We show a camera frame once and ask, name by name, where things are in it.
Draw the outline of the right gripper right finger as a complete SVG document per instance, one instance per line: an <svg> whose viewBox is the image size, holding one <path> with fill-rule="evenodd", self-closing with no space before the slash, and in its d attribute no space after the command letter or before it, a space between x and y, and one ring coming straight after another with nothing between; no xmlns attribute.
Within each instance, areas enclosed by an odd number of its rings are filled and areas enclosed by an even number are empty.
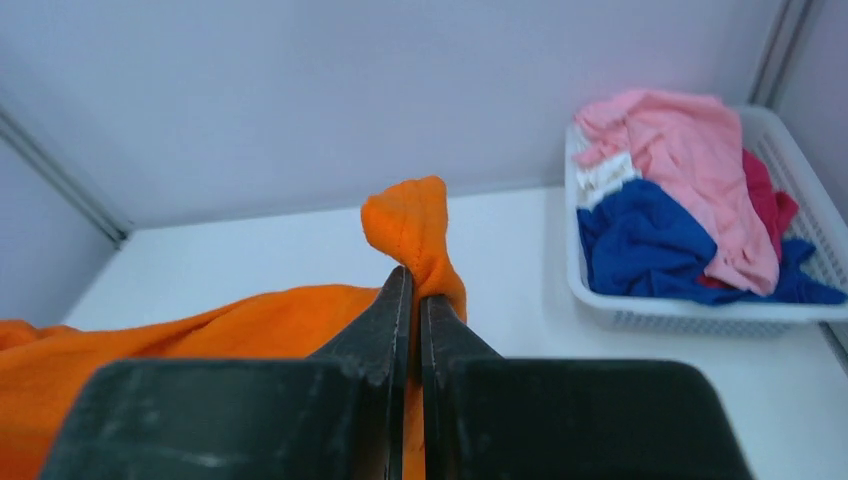
<svg viewBox="0 0 848 480"><path fill-rule="evenodd" d="M721 401L669 360L506 358L420 306L430 479L748 479Z"/></svg>

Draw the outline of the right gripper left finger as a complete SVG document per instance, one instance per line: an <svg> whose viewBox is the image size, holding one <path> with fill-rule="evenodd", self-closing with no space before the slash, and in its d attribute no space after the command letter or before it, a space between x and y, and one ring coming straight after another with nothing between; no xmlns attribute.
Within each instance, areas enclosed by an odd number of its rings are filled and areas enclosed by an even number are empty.
<svg viewBox="0 0 848 480"><path fill-rule="evenodd" d="M301 360L123 360L67 415L45 479L399 479L413 277Z"/></svg>

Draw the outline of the orange t shirt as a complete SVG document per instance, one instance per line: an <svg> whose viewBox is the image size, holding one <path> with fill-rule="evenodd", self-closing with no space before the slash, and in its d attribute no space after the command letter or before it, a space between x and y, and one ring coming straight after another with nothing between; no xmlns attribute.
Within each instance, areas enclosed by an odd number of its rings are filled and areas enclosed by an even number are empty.
<svg viewBox="0 0 848 480"><path fill-rule="evenodd" d="M447 250L447 189L437 176L367 199L368 243L407 267L414 297L445 296L460 318L466 290ZM125 358L303 358L376 299L374 288L302 286L248 297L192 317L138 328L81 331L1 323L1 475L34 479L78 392L101 366Z"/></svg>

